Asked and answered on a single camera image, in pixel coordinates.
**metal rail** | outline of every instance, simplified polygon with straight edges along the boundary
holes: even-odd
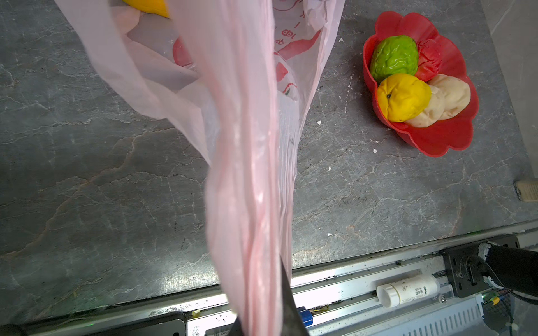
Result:
[[[369,292],[375,290],[376,283],[397,279],[398,272],[412,276],[416,273],[433,274],[444,270],[441,257],[435,253],[447,247],[511,233],[520,234],[520,240],[525,244],[536,243],[534,239],[536,233],[533,231],[536,229],[538,229],[538,220],[300,268],[293,271],[292,292],[296,304],[307,308],[368,295]],[[235,315],[227,308],[227,303],[226,295],[216,285],[143,302],[129,303],[102,312],[92,311],[75,317],[28,324],[23,328],[28,335],[82,336],[171,312],[185,312],[189,315],[194,310],[201,310],[200,317],[190,319],[187,328],[194,334],[198,323],[200,327],[198,334],[203,335],[202,329],[212,323],[200,324],[197,319],[204,321],[203,318],[206,318],[205,321],[209,321],[208,316],[219,314],[218,326],[225,325],[230,320],[233,321]],[[316,315],[314,320],[320,320],[322,316],[322,314],[319,317]]]

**yellow object in bag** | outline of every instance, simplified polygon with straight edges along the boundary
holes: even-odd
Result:
[[[134,7],[142,12],[149,14],[158,14],[169,18],[168,11],[164,0],[123,0],[127,5]]]

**pink plastic bag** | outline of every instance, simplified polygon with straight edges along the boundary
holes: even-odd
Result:
[[[196,71],[172,62],[166,23],[150,25],[162,46],[130,38],[148,14],[56,3],[99,75],[139,113],[168,118],[210,164],[206,236],[222,288],[246,334],[279,335],[297,147],[344,0],[168,0]]]

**bowl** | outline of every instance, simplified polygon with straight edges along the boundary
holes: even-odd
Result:
[[[471,101],[457,116],[452,119],[439,120],[425,128],[394,123],[383,116],[377,103],[377,82],[370,74],[370,61],[377,44],[387,37],[399,35],[412,37],[417,44],[428,39],[435,40],[441,46],[442,63],[439,74],[457,77],[469,85]],[[405,142],[432,158],[443,156],[449,148],[462,151],[471,145],[472,120],[478,113],[478,94],[467,77],[465,60],[458,47],[446,37],[439,35],[430,20],[418,13],[405,16],[390,11],[382,13],[376,21],[376,34],[370,36],[364,44],[363,73],[366,86],[372,93],[372,105],[377,117],[395,130]]]

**marble surface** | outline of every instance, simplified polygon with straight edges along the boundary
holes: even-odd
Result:
[[[464,152],[428,158],[374,116],[360,52],[385,10],[461,49],[480,97]],[[103,83],[52,0],[0,13],[0,324],[218,282],[199,153]],[[348,0],[337,41],[299,147],[295,267],[538,217],[512,186],[532,171],[479,0]]]

